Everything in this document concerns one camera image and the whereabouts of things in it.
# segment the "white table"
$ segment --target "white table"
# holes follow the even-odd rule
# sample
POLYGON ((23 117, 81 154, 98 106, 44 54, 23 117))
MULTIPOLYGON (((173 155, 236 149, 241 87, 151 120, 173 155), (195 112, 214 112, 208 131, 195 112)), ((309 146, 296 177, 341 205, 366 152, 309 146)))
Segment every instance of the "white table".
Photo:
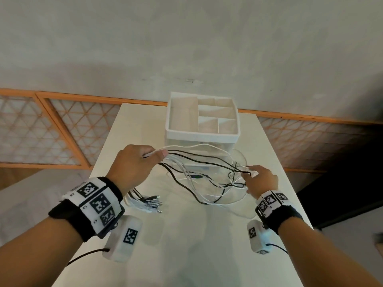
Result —
MULTIPOLYGON (((164 145, 166 107, 123 104, 91 176, 104 176, 116 154, 127 144, 164 145)), ((241 136, 235 148, 249 164, 260 164, 279 177, 279 188, 307 216, 272 149, 258 118, 240 114, 241 136)), ((92 254, 67 267, 58 286, 302 286, 289 256, 279 249, 260 255, 250 249, 249 219, 221 207, 201 205, 156 166, 138 187, 146 195, 160 194, 161 214, 128 208, 126 214, 144 222, 129 262, 116 263, 92 254)), ((92 238, 75 257, 103 248, 107 238, 92 238)), ((283 246, 276 235, 273 242, 283 246)))

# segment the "wooden floor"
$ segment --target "wooden floor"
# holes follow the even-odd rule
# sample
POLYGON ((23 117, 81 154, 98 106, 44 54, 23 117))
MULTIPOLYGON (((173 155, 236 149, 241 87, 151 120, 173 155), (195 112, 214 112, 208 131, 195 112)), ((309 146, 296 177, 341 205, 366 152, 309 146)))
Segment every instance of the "wooden floor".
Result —
POLYGON ((11 186, 42 169, 29 168, 0 168, 0 190, 11 186))

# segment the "hand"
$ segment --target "hand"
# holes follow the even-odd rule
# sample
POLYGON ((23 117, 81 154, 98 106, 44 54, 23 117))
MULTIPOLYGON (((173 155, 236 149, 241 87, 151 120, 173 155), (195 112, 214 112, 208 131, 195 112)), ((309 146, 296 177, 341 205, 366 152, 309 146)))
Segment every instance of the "hand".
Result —
POLYGON ((142 158, 154 150, 147 145, 127 145, 118 152, 106 177, 118 187, 123 196, 130 189, 140 185, 149 176, 153 167, 168 155, 168 151, 163 149, 147 158, 142 158))
POLYGON ((247 193, 250 193, 255 199, 260 198, 261 194, 269 190, 278 190, 278 176, 264 168, 261 165, 250 166, 250 170, 258 172, 256 177, 251 177, 248 173, 242 173, 242 178, 247 186, 247 193))

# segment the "forearm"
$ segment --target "forearm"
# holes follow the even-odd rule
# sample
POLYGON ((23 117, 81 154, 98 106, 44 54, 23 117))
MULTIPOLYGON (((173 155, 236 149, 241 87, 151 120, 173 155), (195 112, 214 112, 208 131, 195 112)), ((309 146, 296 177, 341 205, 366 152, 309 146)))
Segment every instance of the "forearm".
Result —
POLYGON ((305 287, 381 287, 371 274, 299 218, 287 219, 278 233, 305 287))
POLYGON ((46 218, 0 248, 1 285, 51 286, 82 243, 69 222, 46 218))

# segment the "orange metal frame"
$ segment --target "orange metal frame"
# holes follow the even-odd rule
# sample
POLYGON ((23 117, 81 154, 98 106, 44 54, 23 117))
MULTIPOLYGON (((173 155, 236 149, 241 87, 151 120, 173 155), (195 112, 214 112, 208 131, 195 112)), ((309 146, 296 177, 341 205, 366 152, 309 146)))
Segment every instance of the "orange metal frame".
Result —
MULTIPOLYGON (((80 148, 74 141, 69 130, 66 128, 64 122, 52 106, 50 99, 61 99, 70 101, 81 101, 81 102, 98 102, 107 104, 141 104, 151 106, 167 106, 167 102, 157 101, 145 101, 136 99, 122 99, 115 97, 100 97, 100 96, 88 96, 79 94, 64 94, 59 92, 45 92, 45 91, 28 91, 28 90, 16 90, 16 89, 0 89, 0 95, 5 96, 28 96, 32 97, 37 105, 41 107, 43 114, 50 119, 52 125, 59 132, 61 139, 63 139, 68 148, 71 149, 75 157, 80 161, 81 165, 59 165, 59 164, 17 164, 17 163, 0 163, 0 167, 12 167, 12 168, 57 168, 57 169, 92 169, 88 160, 81 152, 80 148)), ((299 114, 288 114, 288 113, 277 113, 277 112, 265 112, 259 110, 246 110, 239 109, 240 113, 256 114, 258 117, 268 117, 277 119, 290 119, 290 120, 305 120, 315 122, 325 122, 333 124, 351 124, 351 125, 383 125, 383 122, 375 121, 355 121, 355 120, 344 120, 330 117, 310 116, 310 115, 299 115, 299 114)), ((306 173, 324 173, 325 171, 318 170, 306 170, 306 169, 292 169, 285 168, 286 172, 306 172, 306 173)))

